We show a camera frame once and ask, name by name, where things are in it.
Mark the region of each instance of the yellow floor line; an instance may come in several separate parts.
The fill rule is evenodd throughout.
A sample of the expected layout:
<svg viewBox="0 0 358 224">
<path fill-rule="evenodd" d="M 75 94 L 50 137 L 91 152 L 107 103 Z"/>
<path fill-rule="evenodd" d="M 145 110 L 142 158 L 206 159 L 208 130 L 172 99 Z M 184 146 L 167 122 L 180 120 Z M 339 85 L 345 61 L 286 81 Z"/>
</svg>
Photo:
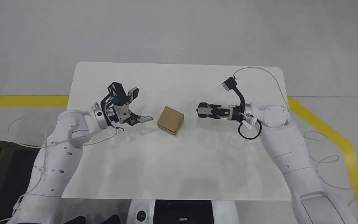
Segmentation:
<svg viewBox="0 0 358 224">
<path fill-rule="evenodd" d="M 0 96 L 0 106 L 66 107 L 68 97 L 69 96 Z M 330 141 L 342 150 L 351 185 L 353 188 L 358 188 L 358 161 L 353 144 L 292 97 L 288 97 L 288 102 L 293 112 L 312 125 L 317 131 L 325 134 Z"/>
<path fill-rule="evenodd" d="M 68 96 L 0 96 L 0 106 L 67 106 Z"/>
<path fill-rule="evenodd" d="M 298 103 L 294 98 L 288 97 L 288 102 L 291 111 L 295 112 L 303 120 L 312 125 L 317 131 L 325 134 L 331 142 L 342 150 L 351 185 L 353 188 L 358 189 L 358 161 L 353 144 L 311 111 Z"/>
</svg>

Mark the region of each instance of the white tabletop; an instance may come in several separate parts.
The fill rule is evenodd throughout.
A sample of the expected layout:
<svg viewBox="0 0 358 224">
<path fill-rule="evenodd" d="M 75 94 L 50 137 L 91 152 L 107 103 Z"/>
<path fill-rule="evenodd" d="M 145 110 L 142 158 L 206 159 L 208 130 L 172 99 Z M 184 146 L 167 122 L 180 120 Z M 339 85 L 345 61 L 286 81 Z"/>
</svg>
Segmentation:
<svg viewBox="0 0 358 224">
<path fill-rule="evenodd" d="M 138 87 L 130 105 L 134 113 L 153 121 L 114 138 L 83 148 L 83 156 L 63 198 L 290 200 L 279 169 L 260 139 L 239 136 L 238 123 L 200 119 L 200 102 L 239 104 L 238 96 L 221 83 L 242 66 L 82 62 L 76 66 L 68 109 L 88 109 L 107 95 L 112 82 L 127 91 Z M 284 76 L 265 67 L 286 97 Z M 238 88 L 247 103 L 285 105 L 275 80 L 265 71 L 245 69 L 237 74 Z M 156 122 L 165 106 L 185 115 L 177 137 Z M 97 142 L 113 134 L 105 130 Z"/>
</svg>

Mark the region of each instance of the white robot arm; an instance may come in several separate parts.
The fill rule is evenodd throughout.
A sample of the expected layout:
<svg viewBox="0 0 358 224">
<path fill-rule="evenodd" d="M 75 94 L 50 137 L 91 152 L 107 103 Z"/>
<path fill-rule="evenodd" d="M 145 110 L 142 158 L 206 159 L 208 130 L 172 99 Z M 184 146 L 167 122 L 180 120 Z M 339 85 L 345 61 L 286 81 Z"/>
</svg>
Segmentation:
<svg viewBox="0 0 358 224">
<path fill-rule="evenodd" d="M 267 154 L 282 172 L 290 189 L 293 212 L 299 223 L 357 223 L 348 206 L 324 187 L 309 161 L 307 144 L 288 111 L 283 106 L 267 106 L 260 110 L 245 104 L 236 85 L 232 77 L 223 83 L 227 91 L 232 89 L 238 94 L 240 106 L 224 108 L 202 102 L 197 109 L 198 116 L 238 121 L 241 136 L 242 125 L 257 128 L 256 137 L 260 136 Z"/>
<path fill-rule="evenodd" d="M 102 108 L 95 103 L 89 111 L 67 110 L 58 116 L 55 131 L 45 140 L 32 168 L 31 179 L 21 203 L 14 206 L 8 224 L 53 223 L 61 196 L 74 175 L 83 150 L 82 146 L 92 136 L 115 123 L 138 123 L 153 120 L 149 116 L 134 114 L 129 104 L 138 96 L 139 89 L 128 94 L 120 83 L 109 86 L 109 94 L 102 100 Z M 89 129 L 85 116 L 92 120 Z"/>
</svg>

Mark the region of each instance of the small brown box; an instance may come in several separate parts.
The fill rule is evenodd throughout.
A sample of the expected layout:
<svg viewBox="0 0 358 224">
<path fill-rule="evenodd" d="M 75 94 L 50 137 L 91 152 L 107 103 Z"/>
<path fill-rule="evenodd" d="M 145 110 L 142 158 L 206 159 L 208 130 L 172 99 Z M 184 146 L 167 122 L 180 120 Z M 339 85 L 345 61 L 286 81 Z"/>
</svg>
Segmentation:
<svg viewBox="0 0 358 224">
<path fill-rule="evenodd" d="M 166 106 L 157 121 L 157 126 L 175 136 L 183 122 L 184 114 Z"/>
</svg>

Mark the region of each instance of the gray floor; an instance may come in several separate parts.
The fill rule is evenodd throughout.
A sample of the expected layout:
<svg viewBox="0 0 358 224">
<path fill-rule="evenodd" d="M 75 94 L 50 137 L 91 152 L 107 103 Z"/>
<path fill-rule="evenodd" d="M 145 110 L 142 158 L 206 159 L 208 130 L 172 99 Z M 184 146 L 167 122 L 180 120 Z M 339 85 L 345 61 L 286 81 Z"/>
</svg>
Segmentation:
<svg viewBox="0 0 358 224">
<path fill-rule="evenodd" d="M 358 97 L 357 11 L 356 0 L 2 0 L 0 95 L 68 95 L 81 61 L 278 66 L 288 96 L 334 96 L 296 99 L 357 149 L 357 100 L 336 98 Z M 41 144 L 63 110 L 0 108 L 1 139 Z M 309 147 L 319 157 L 340 153 L 328 143 Z M 349 185 L 343 161 L 322 172 Z M 237 205 L 242 223 L 295 223 L 289 202 Z M 95 222 L 126 206 L 66 199 L 57 217 L 93 212 Z"/>
</svg>

